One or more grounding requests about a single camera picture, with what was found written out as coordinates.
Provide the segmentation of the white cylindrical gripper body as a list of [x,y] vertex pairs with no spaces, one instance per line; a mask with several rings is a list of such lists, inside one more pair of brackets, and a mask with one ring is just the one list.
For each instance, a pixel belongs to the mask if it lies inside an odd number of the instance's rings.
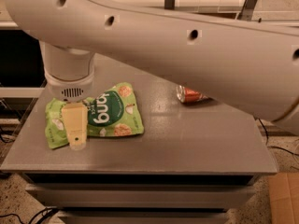
[[95,53],[65,49],[39,42],[45,78],[51,94],[58,100],[78,102],[93,89]]

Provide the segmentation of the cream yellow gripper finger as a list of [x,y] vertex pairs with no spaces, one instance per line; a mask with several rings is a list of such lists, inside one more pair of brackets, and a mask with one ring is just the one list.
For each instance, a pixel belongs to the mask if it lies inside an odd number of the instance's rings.
[[87,142],[88,109],[83,103],[70,103],[62,108],[64,128],[69,146],[82,150]]

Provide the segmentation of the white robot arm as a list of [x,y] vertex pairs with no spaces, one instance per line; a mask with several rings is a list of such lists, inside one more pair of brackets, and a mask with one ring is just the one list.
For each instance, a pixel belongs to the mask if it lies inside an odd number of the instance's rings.
[[299,33],[111,0],[5,0],[28,35],[100,53],[299,132]]

